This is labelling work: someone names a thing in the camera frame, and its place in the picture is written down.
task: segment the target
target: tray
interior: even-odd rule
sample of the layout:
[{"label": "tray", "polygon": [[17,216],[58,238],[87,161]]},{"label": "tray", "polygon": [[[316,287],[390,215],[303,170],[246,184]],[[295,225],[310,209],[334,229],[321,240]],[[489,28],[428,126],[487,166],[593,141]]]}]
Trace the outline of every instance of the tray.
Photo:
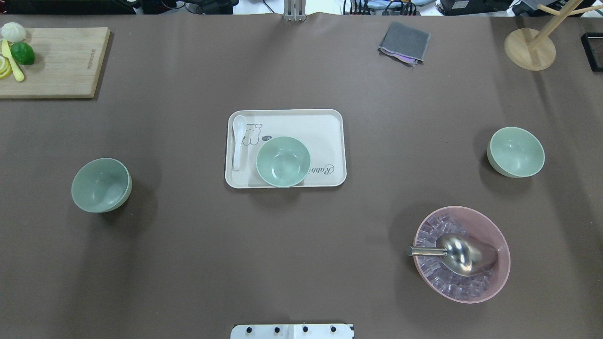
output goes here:
[{"label": "tray", "polygon": [[[235,136],[232,122],[237,115],[247,119],[241,148],[241,169],[232,169]],[[332,109],[240,110],[228,120],[224,178],[234,188],[274,188],[262,180],[256,169],[257,152],[278,136],[296,138],[310,151],[310,173],[294,187],[338,186],[347,177],[343,119]]]}]

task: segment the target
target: gray cloth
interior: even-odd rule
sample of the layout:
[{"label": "gray cloth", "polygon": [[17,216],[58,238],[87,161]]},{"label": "gray cloth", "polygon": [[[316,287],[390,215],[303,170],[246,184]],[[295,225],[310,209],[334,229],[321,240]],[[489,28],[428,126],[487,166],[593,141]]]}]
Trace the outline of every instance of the gray cloth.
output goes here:
[{"label": "gray cloth", "polygon": [[393,22],[379,50],[410,66],[415,66],[418,61],[425,62],[425,51],[431,34],[406,26],[399,22]]}]

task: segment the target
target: wooden cutting board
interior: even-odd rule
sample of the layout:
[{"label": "wooden cutting board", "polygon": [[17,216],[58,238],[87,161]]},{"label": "wooden cutting board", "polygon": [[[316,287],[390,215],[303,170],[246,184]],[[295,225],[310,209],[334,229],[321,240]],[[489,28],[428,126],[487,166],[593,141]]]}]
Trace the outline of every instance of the wooden cutting board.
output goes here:
[{"label": "wooden cutting board", "polygon": [[25,80],[0,79],[0,99],[93,98],[103,66],[109,29],[26,28],[36,53],[33,65],[19,65]]}]

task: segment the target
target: bowl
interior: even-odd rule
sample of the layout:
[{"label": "bowl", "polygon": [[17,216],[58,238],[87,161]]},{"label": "bowl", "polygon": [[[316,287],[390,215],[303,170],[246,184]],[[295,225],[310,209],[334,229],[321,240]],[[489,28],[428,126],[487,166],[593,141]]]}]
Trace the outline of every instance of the bowl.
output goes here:
[{"label": "bowl", "polygon": [[71,184],[74,203],[86,212],[103,213],[120,207],[130,196],[132,178],[118,160],[101,158],[82,167]]},{"label": "bowl", "polygon": [[[485,280],[487,281],[488,286],[484,291],[484,287],[482,284],[482,291],[480,295],[471,296],[471,294],[469,294],[466,289],[465,295],[462,295],[462,293],[459,291],[458,295],[451,297],[448,295],[450,294],[450,286],[442,286],[442,284],[439,284],[438,281],[433,278],[433,276],[429,276],[429,274],[431,274],[433,271],[429,272],[429,270],[421,268],[420,261],[425,260],[422,258],[427,257],[413,257],[419,275],[434,291],[450,300],[454,300],[459,303],[480,303],[494,297],[496,294],[498,294],[498,292],[502,290],[502,288],[505,286],[505,283],[507,282],[507,279],[509,278],[509,273],[511,271],[511,253],[509,252],[509,246],[507,245],[507,241],[502,235],[502,232],[485,215],[481,214],[480,212],[474,209],[462,206],[448,206],[438,209],[429,214],[423,220],[417,230],[417,234],[414,238],[413,245],[422,247],[433,246],[432,244],[425,243],[421,240],[424,240],[423,238],[425,237],[425,235],[429,233],[429,230],[431,229],[430,225],[434,224],[434,220],[445,221],[446,219],[457,221],[458,224],[462,226],[462,230],[459,233],[468,236],[469,238],[476,239],[478,241],[492,245],[494,248],[496,248],[498,252],[498,259],[494,267],[489,272],[484,273],[484,276],[486,276]],[[454,289],[456,290],[458,290],[458,287],[460,286],[466,287],[467,285],[472,284],[473,280],[483,280],[480,275],[475,277],[461,277],[457,275],[456,279],[459,281],[458,283],[450,284],[454,285]]]},{"label": "bowl", "polygon": [[496,131],[486,153],[492,167],[503,176],[530,177],[545,164],[545,150],[532,133],[519,127]]},{"label": "bowl", "polygon": [[274,187],[295,186],[310,171],[310,152],[297,139],[272,138],[257,153],[256,168],[260,177]]}]

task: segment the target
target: lemon slice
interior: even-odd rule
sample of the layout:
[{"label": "lemon slice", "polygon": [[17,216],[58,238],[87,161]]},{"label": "lemon slice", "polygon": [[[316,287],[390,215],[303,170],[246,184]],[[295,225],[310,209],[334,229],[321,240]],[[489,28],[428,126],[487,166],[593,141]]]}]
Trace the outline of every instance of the lemon slice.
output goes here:
[{"label": "lemon slice", "polygon": [[13,72],[13,68],[10,66],[9,63],[6,64],[6,70],[0,72],[0,79],[8,77],[12,72]]},{"label": "lemon slice", "polygon": [[9,65],[10,62],[8,59],[0,55],[0,74],[4,73],[8,69]]}]

